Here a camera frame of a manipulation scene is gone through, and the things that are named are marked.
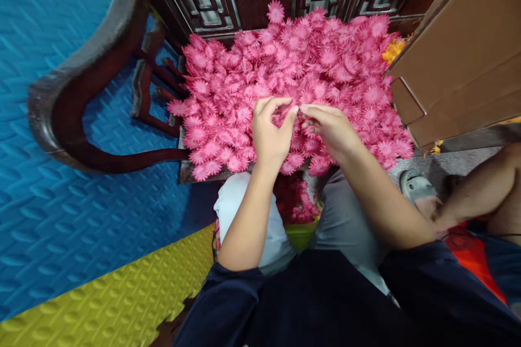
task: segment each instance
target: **leg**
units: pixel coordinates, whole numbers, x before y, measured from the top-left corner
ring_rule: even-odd
[[[486,214],[492,215],[491,235],[521,234],[521,144],[504,147],[469,173],[434,214],[434,222],[449,228]],[[521,236],[501,238],[521,245]]]
[[[250,178],[251,175],[248,172],[236,173],[228,178],[219,190],[219,198],[213,209],[217,213],[217,217],[219,217],[219,234],[222,242],[237,210],[239,210]],[[277,210],[275,196],[273,195],[268,217],[266,242],[264,243],[264,251],[262,252],[259,268],[266,276],[274,275],[284,270],[295,256],[296,252],[286,236],[282,218]]]
[[[386,251],[365,218],[342,171],[324,187],[324,209],[308,248],[337,249],[384,294],[389,293],[378,265]]]

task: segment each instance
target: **pile of pink flowers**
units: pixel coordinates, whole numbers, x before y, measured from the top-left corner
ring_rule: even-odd
[[[257,99],[269,96],[292,97],[291,105],[338,107],[386,169],[397,157],[412,156],[410,135],[391,107],[392,76],[384,76],[388,64],[382,53],[397,37],[387,34],[386,16],[359,16],[342,24],[337,18],[326,19],[317,8],[284,21],[284,8],[272,1],[268,17],[266,29],[238,33],[229,51],[198,35],[184,48],[191,96],[173,100],[168,110],[184,118],[183,142],[192,149],[197,181],[217,174],[223,165],[242,172],[256,161],[252,111]],[[290,108],[274,116],[276,126]],[[281,173],[293,174],[310,158],[310,174],[323,175],[336,162],[320,137],[301,129],[303,121],[295,122]]]

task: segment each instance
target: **red object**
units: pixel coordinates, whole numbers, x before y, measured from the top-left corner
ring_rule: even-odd
[[[464,225],[466,224],[449,229],[450,234],[445,239],[445,244],[447,244],[460,264],[472,272],[506,305],[506,298],[488,269],[485,244],[465,229]]]

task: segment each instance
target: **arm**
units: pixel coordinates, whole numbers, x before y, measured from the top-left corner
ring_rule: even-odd
[[[271,194],[278,171],[289,151],[298,106],[288,113],[281,128],[271,123],[271,116],[276,108],[290,103],[291,98],[267,98],[260,99],[255,105],[252,130],[257,164],[218,257],[218,262],[229,270],[255,268],[261,260]]]
[[[436,240],[420,212],[396,188],[340,110],[303,105],[301,111],[310,117],[303,127],[313,126],[312,131],[321,136],[381,240],[393,249]]]

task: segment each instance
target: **yellow foam mat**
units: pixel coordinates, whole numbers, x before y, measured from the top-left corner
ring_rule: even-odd
[[[148,346],[213,264],[214,225],[0,323],[1,347]]]

